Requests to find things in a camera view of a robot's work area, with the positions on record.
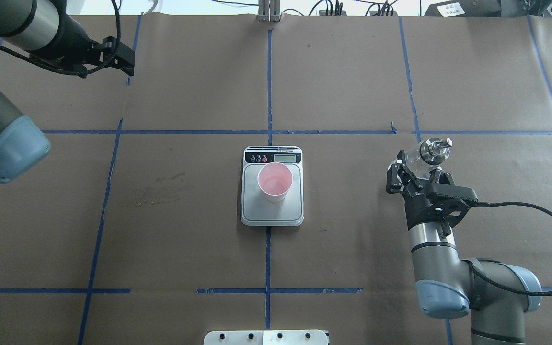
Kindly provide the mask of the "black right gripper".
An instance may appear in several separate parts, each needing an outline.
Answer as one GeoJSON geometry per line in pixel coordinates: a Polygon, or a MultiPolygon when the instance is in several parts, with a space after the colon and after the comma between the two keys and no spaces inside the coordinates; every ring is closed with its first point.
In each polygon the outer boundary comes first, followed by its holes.
{"type": "Polygon", "coordinates": [[[386,173],[386,192],[388,194],[403,195],[407,229],[423,223],[445,223],[454,227],[454,220],[442,215],[436,210],[428,198],[430,194],[439,190],[448,190],[454,187],[451,174],[438,166],[429,171],[429,185],[422,181],[402,161],[390,164],[386,173]]]}

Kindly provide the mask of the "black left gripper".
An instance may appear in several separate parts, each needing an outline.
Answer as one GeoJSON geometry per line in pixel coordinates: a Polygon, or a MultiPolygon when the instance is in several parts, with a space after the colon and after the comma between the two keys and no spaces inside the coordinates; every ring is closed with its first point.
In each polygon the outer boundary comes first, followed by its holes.
{"type": "Polygon", "coordinates": [[[58,31],[51,42],[53,72],[86,78],[101,69],[114,68],[129,77],[135,76],[134,50],[109,36],[103,40],[104,49],[101,51],[98,42],[90,39],[77,21],[63,12],[57,14],[58,31]]]}

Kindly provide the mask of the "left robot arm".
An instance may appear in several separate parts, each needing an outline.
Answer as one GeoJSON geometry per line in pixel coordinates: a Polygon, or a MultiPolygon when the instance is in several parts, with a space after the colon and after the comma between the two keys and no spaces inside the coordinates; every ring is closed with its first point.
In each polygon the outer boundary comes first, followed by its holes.
{"type": "MultiPolygon", "coordinates": [[[[60,76],[85,78],[114,68],[135,73],[135,53],[121,39],[121,1],[112,0],[115,35],[96,41],[68,13],[65,0],[0,0],[0,52],[60,76]]],[[[0,89],[0,184],[39,164],[52,144],[0,89]]]]}

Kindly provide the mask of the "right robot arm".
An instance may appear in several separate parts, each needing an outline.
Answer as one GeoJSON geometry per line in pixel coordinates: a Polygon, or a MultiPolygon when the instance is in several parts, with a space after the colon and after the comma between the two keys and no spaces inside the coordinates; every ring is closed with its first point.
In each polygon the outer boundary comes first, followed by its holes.
{"type": "Polygon", "coordinates": [[[436,319],[471,316],[474,345],[524,345],[524,316],[539,308],[539,280],[528,269],[481,258],[460,258],[453,228],[477,204],[440,168],[417,177],[401,159],[386,173],[388,194],[404,200],[420,310],[436,319]]]}

